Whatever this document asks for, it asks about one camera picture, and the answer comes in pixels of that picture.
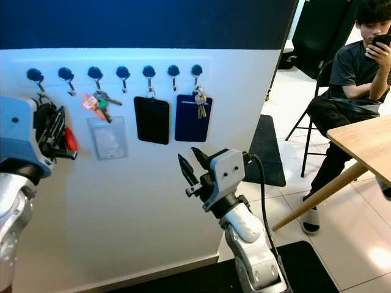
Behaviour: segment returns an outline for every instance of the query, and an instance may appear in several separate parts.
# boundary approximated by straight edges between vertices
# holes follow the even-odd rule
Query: person
[[[346,45],[334,57],[327,92],[310,102],[307,112],[320,133],[329,129],[379,116],[391,84],[391,46],[377,42],[375,35],[390,32],[391,0],[363,0],[356,10],[356,27],[362,40]],[[351,156],[330,142],[318,173],[311,183],[308,199],[343,171]],[[320,229],[316,207],[299,219],[302,230],[316,234]]]

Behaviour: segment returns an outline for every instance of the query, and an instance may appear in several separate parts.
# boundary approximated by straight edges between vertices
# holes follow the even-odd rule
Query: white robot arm
[[[262,222],[251,213],[246,198],[235,195],[244,178],[244,161],[249,164],[258,158],[233,149],[224,149],[210,157],[197,148],[192,150],[208,173],[202,175],[199,182],[189,162],[179,154],[182,174],[191,185],[186,194],[199,196],[205,212],[212,211],[219,219],[235,255],[243,292],[292,293],[277,250],[273,244],[273,251],[268,247]]]
[[[0,293],[9,293],[19,236],[32,216],[35,187],[56,157],[76,159],[64,108],[0,96]]]

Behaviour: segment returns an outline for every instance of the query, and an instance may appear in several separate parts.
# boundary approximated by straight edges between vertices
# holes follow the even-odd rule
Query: black chair
[[[328,87],[330,83],[330,77],[331,77],[331,69],[332,69],[332,60],[326,62],[322,68],[319,71],[318,78],[316,79],[316,89],[315,89],[315,94],[314,97],[318,96],[319,88],[320,87]],[[310,117],[310,123],[308,127],[300,127],[299,123],[301,120],[304,118],[304,116],[307,114],[307,109],[305,109],[304,113],[300,116],[299,120],[296,122],[292,130],[289,132],[287,138],[285,139],[286,141],[291,137],[293,131],[296,128],[299,129],[308,129],[307,132],[307,141],[305,142],[305,150],[304,150],[304,158],[303,158],[303,165],[301,167],[301,177],[304,177],[304,171],[305,171],[305,163],[307,162],[307,155],[309,154],[315,154],[315,155],[321,155],[325,156],[326,154],[324,153],[309,153],[308,152],[308,147],[310,145],[310,138],[311,138],[311,130],[317,129],[316,127],[312,127],[313,121]]]

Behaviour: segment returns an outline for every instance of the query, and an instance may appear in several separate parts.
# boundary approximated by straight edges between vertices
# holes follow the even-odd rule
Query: black pants
[[[329,129],[373,118],[373,115],[344,109],[326,96],[314,98],[310,102],[307,112],[320,133],[325,137],[327,137],[326,133]],[[352,158],[332,142],[330,142],[330,147],[327,149],[326,154],[327,156],[318,174],[316,174],[311,183],[310,194],[314,194],[341,174],[345,167],[345,162]]]

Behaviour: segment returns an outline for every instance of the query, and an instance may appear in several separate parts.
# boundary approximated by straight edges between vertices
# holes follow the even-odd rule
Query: black hair
[[[362,0],[356,11],[358,24],[391,20],[391,0]]]

